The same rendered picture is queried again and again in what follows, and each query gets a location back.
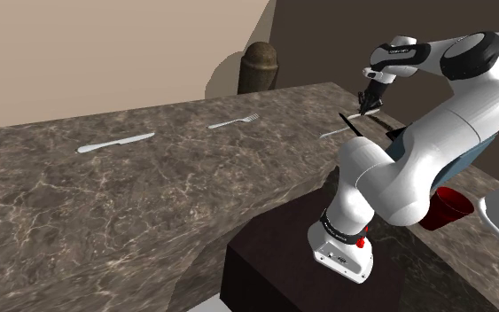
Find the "silver spoon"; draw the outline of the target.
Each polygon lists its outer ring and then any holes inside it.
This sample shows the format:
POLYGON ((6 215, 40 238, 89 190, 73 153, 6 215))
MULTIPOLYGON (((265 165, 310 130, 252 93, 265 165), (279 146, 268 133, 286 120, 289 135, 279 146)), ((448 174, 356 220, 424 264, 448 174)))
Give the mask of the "silver spoon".
MULTIPOLYGON (((352 119, 355 119, 355 118, 359 118, 359 117, 361 117, 361 116, 368 116, 368 115, 372 115, 372 114, 377 113, 377 112, 379 112, 379 111, 380 111, 380 109, 379 109, 379 108, 377 108, 377 109, 370 110, 370 111, 368 111, 368 112, 367 112, 367 113, 365 113, 365 114, 359 114, 359 113, 357 113, 357 114, 352 114, 352 115, 348 116, 348 118, 349 118, 349 120, 352 120, 352 119)), ((350 129, 350 128, 349 128, 348 126, 345 126, 345 127, 344 127, 344 128, 342 128, 342 129, 337 129, 337 130, 334 130, 334 131, 331 131, 331 132, 327 132, 327 133, 321 134, 321 135, 319 136, 319 138, 325 138, 325 137, 328 137, 328 136, 331 136, 331 135, 334 135, 334 134, 338 134, 338 133, 341 133, 341 132, 343 132, 343 131, 345 131, 345 130, 348 130, 348 129, 350 129)))

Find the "silver fork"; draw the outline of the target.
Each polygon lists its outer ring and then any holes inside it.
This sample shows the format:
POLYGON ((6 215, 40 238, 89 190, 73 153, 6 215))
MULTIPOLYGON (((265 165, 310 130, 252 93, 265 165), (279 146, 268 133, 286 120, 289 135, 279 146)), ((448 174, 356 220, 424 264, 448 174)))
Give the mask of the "silver fork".
POLYGON ((236 120, 231 120, 231 121, 224 121, 224 122, 212 124, 212 125, 207 126, 207 128, 208 129, 216 129, 216 128, 227 126, 227 125, 230 125, 230 124, 236 123, 236 122, 252 122, 252 121, 255 121, 255 120, 259 119, 259 118, 260 118, 259 114, 258 113, 254 113, 252 115, 246 116, 246 117, 241 118, 241 119, 236 119, 236 120))

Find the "red cup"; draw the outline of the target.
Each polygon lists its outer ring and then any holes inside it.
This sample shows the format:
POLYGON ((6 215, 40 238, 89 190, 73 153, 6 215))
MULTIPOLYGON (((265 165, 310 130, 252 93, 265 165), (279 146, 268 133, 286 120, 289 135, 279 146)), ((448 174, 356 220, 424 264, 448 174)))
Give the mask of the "red cup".
POLYGON ((418 223, 426 230, 437 230, 474 212, 474 205, 459 191, 441 186, 430 199, 426 216, 418 223))

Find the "brown rounded post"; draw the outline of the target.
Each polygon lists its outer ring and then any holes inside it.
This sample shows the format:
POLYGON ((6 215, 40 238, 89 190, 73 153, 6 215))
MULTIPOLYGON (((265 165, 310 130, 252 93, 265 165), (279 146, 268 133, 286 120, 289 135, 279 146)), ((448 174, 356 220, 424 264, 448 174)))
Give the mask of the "brown rounded post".
POLYGON ((250 44, 240 60, 238 94, 273 90, 278 68, 277 51, 270 43, 250 44))

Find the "thin black stick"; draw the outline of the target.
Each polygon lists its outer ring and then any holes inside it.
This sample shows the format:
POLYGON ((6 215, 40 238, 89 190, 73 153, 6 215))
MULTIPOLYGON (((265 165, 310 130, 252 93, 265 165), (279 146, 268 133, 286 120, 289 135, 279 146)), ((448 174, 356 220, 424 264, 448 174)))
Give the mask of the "thin black stick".
POLYGON ((358 137, 363 137, 363 134, 355 127, 355 125, 349 120, 348 117, 346 117, 342 113, 339 113, 339 116, 358 137))

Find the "silver table knife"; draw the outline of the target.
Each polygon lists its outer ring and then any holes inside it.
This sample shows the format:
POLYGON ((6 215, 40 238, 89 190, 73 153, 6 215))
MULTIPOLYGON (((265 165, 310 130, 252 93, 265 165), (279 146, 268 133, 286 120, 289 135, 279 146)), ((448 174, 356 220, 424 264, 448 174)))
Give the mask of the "silver table knife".
POLYGON ((97 149, 104 148, 104 147, 111 146, 111 145, 130 144, 130 143, 134 143, 137 141, 145 140, 147 138, 153 137, 154 135, 155 135, 155 133, 152 132, 152 133, 147 133, 147 134, 143 134, 143 135, 139 135, 139 136, 130 136, 130 137, 126 137, 126 138, 119 139, 119 140, 104 142, 104 143, 100 143, 100 144, 88 144, 88 145, 78 147, 76 149, 76 151, 78 153, 92 152, 92 151, 95 151, 97 149))

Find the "dark robot stand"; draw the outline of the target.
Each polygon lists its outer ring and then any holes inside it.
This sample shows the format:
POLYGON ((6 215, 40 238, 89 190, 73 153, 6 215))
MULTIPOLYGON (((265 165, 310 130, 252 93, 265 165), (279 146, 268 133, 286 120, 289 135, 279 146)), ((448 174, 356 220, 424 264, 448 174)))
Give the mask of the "dark robot stand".
POLYGON ((404 272, 370 244, 356 284, 318 263, 307 232, 333 199, 318 189, 255 216, 227 245, 220 298, 231 312, 400 312, 404 272))

